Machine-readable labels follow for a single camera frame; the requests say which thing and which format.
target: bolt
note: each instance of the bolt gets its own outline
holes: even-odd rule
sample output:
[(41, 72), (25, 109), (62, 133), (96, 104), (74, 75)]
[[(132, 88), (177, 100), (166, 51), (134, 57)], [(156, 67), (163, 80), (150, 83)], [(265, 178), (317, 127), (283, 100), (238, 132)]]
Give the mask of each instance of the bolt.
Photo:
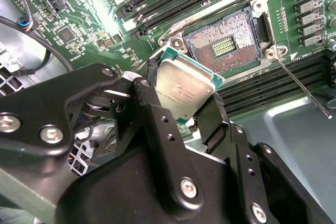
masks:
[(260, 11), (260, 9), (262, 8), (262, 4), (258, 1), (255, 1), (253, 4), (252, 4), (252, 8), (255, 12), (258, 12)]
[(188, 198), (195, 198), (197, 195), (197, 188), (195, 184), (187, 178), (181, 180), (181, 190)]
[(175, 39), (175, 40), (173, 40), (173, 45), (174, 45), (174, 47), (182, 47), (183, 42), (182, 42), (181, 39)]
[(239, 133), (242, 133), (243, 132), (243, 129), (241, 127), (239, 127), (238, 125), (236, 125), (236, 130), (239, 132)]
[(21, 122), (18, 118), (12, 115), (0, 116), (0, 132), (10, 133), (20, 128)]
[(57, 144), (63, 139), (63, 132), (53, 126), (45, 127), (40, 132), (40, 138), (48, 144)]
[(113, 72), (111, 69), (109, 68), (102, 68), (101, 69), (102, 73), (105, 74), (106, 76), (112, 77), (113, 76)]
[(274, 57), (275, 57), (275, 54), (274, 54), (273, 50), (266, 50), (266, 52), (265, 52), (265, 58), (266, 59), (272, 60), (272, 59), (274, 59)]
[(271, 149), (266, 144), (264, 144), (264, 149), (267, 153), (272, 153)]
[(145, 87), (149, 88), (149, 83), (146, 80), (141, 80), (140, 81), (142, 85), (144, 85)]
[(258, 206), (257, 204), (253, 203), (251, 205), (251, 210), (252, 210), (254, 216), (257, 218), (257, 220), (260, 223), (266, 223), (266, 221), (267, 221), (266, 214), (265, 214), (265, 212), (263, 211), (263, 209), (260, 206)]

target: screw hole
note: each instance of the screw hole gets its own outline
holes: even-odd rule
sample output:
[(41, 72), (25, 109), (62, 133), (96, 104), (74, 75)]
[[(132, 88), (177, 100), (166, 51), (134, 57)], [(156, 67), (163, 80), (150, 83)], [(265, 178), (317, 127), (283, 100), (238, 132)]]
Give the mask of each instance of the screw hole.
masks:
[(161, 121), (164, 122), (164, 123), (167, 123), (168, 122), (168, 118), (166, 118), (165, 116), (161, 117)]
[(252, 169), (249, 169), (248, 172), (249, 172), (252, 176), (255, 176), (255, 175), (256, 175), (256, 173), (255, 173), (254, 170), (252, 170)]
[(118, 105), (116, 106), (116, 112), (120, 113), (120, 112), (122, 112), (124, 110), (125, 110), (125, 105), (122, 104), (122, 103), (118, 103)]
[(167, 138), (170, 141), (175, 141), (175, 137), (172, 134), (168, 134)]

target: mounting hole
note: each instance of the mounting hole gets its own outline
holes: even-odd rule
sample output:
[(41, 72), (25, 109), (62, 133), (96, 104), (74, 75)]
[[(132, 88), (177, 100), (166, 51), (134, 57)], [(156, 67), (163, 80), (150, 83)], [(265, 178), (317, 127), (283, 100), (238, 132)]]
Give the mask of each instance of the mounting hole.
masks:
[(142, 85), (149, 88), (149, 86), (150, 86), (149, 82), (147, 82), (146, 80), (141, 80), (140, 82), (141, 82)]
[(120, 113), (120, 112), (122, 112), (124, 110), (125, 110), (125, 105), (122, 104), (122, 103), (118, 103), (118, 105), (116, 106), (116, 112)]
[(322, 38), (318, 39), (317, 40), (317, 44), (320, 45), (320, 44), (323, 44), (324, 43), (324, 40)]
[(168, 122), (168, 118), (166, 118), (165, 116), (161, 117), (161, 121), (164, 122), (164, 123), (167, 123)]
[(254, 170), (252, 170), (252, 169), (248, 169), (248, 172), (249, 172), (252, 176), (255, 176), (255, 175), (256, 175), (256, 173), (255, 173)]
[(172, 134), (168, 134), (167, 138), (170, 141), (175, 141), (175, 137)]
[(112, 77), (113, 76), (113, 72), (111, 69), (109, 68), (102, 68), (101, 69), (102, 73), (105, 74), (106, 76)]

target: cable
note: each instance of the cable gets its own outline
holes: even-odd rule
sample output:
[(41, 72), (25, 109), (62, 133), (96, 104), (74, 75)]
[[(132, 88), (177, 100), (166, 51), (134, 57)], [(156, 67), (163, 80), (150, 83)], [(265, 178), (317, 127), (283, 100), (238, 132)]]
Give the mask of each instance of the cable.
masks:
[(328, 108), (328, 109), (331, 109), (331, 110), (336, 110), (336, 98), (333, 98), (331, 99), (330, 101), (328, 101), (325, 106)]
[(35, 69), (19, 69), (19, 70), (13, 72), (12, 74), (14, 76), (27, 76), (29, 74), (35, 74), (35, 72), (37, 72), (38, 70), (41, 70), (43, 67), (45, 67), (45, 65), (50, 60), (50, 57), (51, 57), (51, 52), (49, 50), (46, 50), (46, 54), (44, 55), (44, 59), (43, 59), (42, 63), (37, 68), (35, 68)]
[(29, 31), (32, 28), (32, 26), (33, 26), (34, 19), (33, 19), (33, 15), (31, 13), (31, 10), (30, 10), (29, 5), (28, 5), (28, 1), (27, 0), (22, 0), (22, 1), (23, 1), (24, 5), (25, 5), (26, 11), (27, 11), (27, 16), (28, 16), (28, 22), (27, 23), (28, 24), (21, 25), (22, 24), (21, 22), (19, 22), (18, 24), (20, 26), (22, 26), (26, 31)]
[(65, 69), (68, 72), (73, 71), (73, 67), (68, 62), (68, 60), (66, 58), (64, 58), (63, 55), (61, 55), (56, 49), (54, 49), (51, 45), (49, 45), (49, 43), (47, 41), (45, 41), (43, 38), (38, 36), (36, 33), (26, 33), (22, 29), (20, 29), (20, 27), (18, 27), (15, 22), (9, 20), (8, 18), (2, 17), (2, 16), (0, 16), (0, 24), (3, 24), (3, 25), (8, 26), (10, 28), (13, 28), (13, 29), (29, 36), (30, 38), (36, 40), (42, 46), (44, 46), (47, 50), (49, 50), (61, 62), (61, 64), (65, 67)]

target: capacitor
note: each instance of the capacitor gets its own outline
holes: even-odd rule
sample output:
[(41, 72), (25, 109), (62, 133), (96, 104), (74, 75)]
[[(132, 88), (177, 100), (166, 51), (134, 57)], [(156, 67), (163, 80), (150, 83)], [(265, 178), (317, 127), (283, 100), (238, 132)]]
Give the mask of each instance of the capacitor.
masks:
[(328, 9), (336, 11), (336, 0), (333, 0), (329, 3)]
[(336, 17), (333, 17), (333, 18), (329, 21), (329, 26), (331, 26), (331, 27), (336, 27)]
[(334, 39), (329, 39), (327, 42), (327, 47), (330, 50), (336, 51), (336, 41)]

